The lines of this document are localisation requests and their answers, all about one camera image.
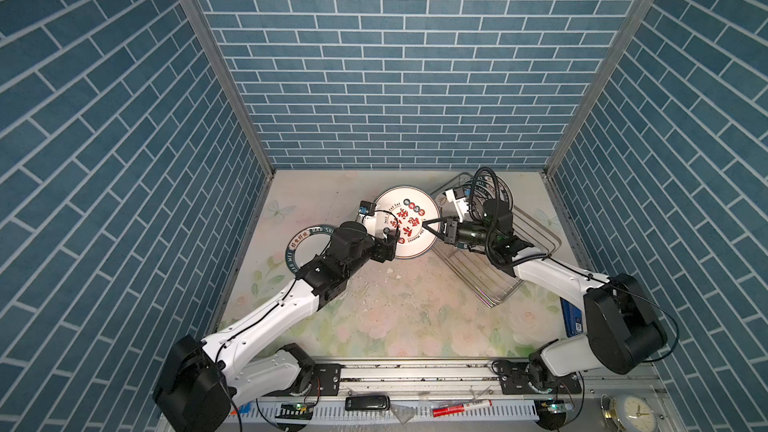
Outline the metal wire dish rack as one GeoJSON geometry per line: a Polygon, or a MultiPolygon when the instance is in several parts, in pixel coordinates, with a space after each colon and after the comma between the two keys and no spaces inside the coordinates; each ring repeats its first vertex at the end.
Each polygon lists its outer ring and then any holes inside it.
{"type": "MultiPolygon", "coordinates": [[[[435,189],[432,198],[437,203],[439,217],[457,218],[453,208],[446,204],[444,192],[463,186],[469,191],[471,203],[470,184],[477,174],[485,171],[473,175],[462,172],[435,189]]],[[[496,179],[496,174],[489,173],[496,179]]],[[[433,247],[448,268],[490,308],[501,304],[522,286],[523,280],[516,272],[518,266],[548,258],[562,246],[562,240],[554,232],[519,208],[515,200],[512,210],[503,205],[502,201],[488,200],[483,214],[475,216],[471,203],[470,221],[482,223],[488,232],[484,247],[457,248],[438,239],[433,247]]]]}

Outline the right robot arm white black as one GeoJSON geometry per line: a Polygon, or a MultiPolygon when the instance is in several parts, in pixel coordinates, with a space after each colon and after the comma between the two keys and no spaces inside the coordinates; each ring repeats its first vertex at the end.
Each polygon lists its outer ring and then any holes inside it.
{"type": "Polygon", "coordinates": [[[582,333],[529,356],[526,374],[539,393],[575,372],[605,368],[625,375],[667,344],[661,308],[630,275],[610,277],[565,264],[512,230],[483,222],[446,217],[425,221],[423,227],[447,245],[479,247],[499,271],[545,288],[581,311],[582,333]]]}

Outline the blue box by right arm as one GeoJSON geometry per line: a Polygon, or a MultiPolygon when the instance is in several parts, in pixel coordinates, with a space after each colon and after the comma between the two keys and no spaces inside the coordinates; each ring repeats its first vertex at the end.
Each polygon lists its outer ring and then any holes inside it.
{"type": "Polygon", "coordinates": [[[561,308],[565,332],[568,337],[574,337],[584,332],[583,315],[580,309],[561,298],[561,308]]]}

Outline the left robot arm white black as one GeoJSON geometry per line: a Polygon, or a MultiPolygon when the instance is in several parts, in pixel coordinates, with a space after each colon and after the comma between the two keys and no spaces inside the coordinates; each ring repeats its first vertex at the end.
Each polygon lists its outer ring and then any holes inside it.
{"type": "Polygon", "coordinates": [[[240,406],[293,388],[314,365],[303,349],[284,346],[266,359],[258,353],[344,292],[367,262],[394,260],[399,239],[398,228],[372,235],[365,225],[346,221],[285,289],[255,311],[203,339],[176,341],[153,392],[172,429],[215,431],[240,406]]]}

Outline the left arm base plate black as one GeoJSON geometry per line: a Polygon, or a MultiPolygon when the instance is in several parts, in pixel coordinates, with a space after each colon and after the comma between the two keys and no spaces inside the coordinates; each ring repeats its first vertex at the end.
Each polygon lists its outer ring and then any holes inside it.
{"type": "Polygon", "coordinates": [[[337,396],[342,366],[339,363],[316,363],[312,370],[304,368],[300,375],[301,396],[337,396]]]}

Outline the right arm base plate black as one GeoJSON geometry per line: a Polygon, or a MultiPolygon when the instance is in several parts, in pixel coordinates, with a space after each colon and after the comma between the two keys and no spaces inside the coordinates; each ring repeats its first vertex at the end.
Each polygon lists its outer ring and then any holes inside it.
{"type": "Polygon", "coordinates": [[[504,395],[550,395],[555,392],[576,394],[583,391],[576,373],[557,377],[538,362],[494,360],[490,370],[498,377],[504,395]]]}

